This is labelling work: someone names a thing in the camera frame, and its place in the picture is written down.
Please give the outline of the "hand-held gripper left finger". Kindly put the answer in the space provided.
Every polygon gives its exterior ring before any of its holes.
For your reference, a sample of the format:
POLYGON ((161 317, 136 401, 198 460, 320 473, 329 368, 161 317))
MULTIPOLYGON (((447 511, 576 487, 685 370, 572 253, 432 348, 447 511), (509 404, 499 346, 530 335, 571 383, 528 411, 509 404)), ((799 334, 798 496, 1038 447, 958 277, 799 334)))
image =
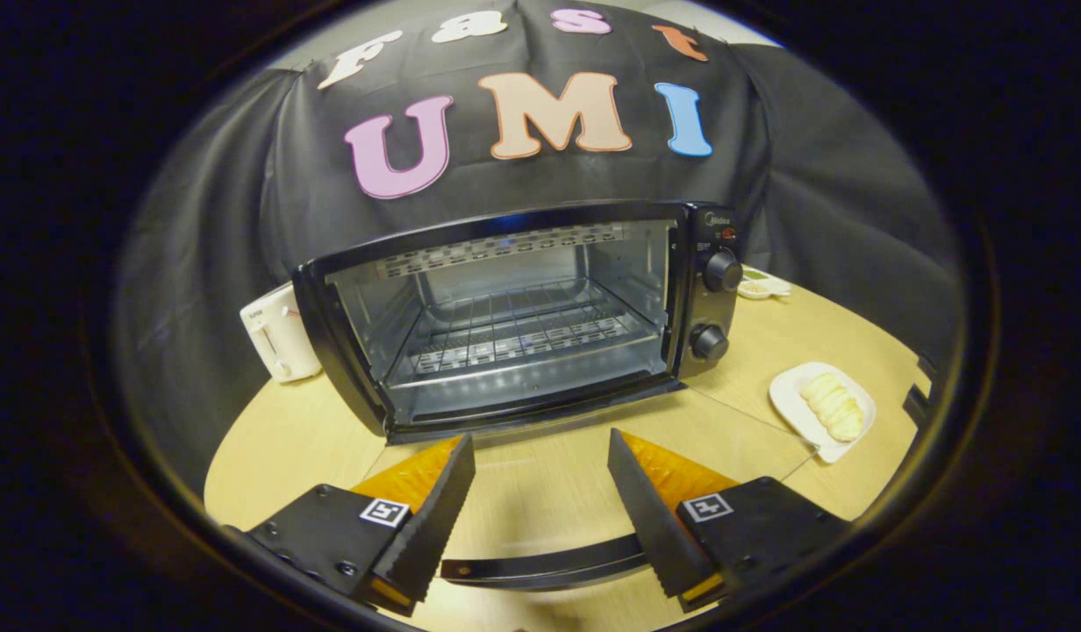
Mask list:
POLYGON ((242 539, 344 599, 409 616, 427 596, 473 475, 473 440, 461 434, 352 488, 313 485, 242 539))

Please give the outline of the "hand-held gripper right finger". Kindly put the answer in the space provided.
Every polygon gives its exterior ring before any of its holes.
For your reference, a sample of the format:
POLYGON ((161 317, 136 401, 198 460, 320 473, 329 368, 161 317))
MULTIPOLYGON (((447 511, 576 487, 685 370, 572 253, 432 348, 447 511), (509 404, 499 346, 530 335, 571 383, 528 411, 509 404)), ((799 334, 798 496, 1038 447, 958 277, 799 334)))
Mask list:
POLYGON ((658 584, 684 611, 764 592, 852 529, 774 478, 738 483, 620 429, 608 470, 658 584))

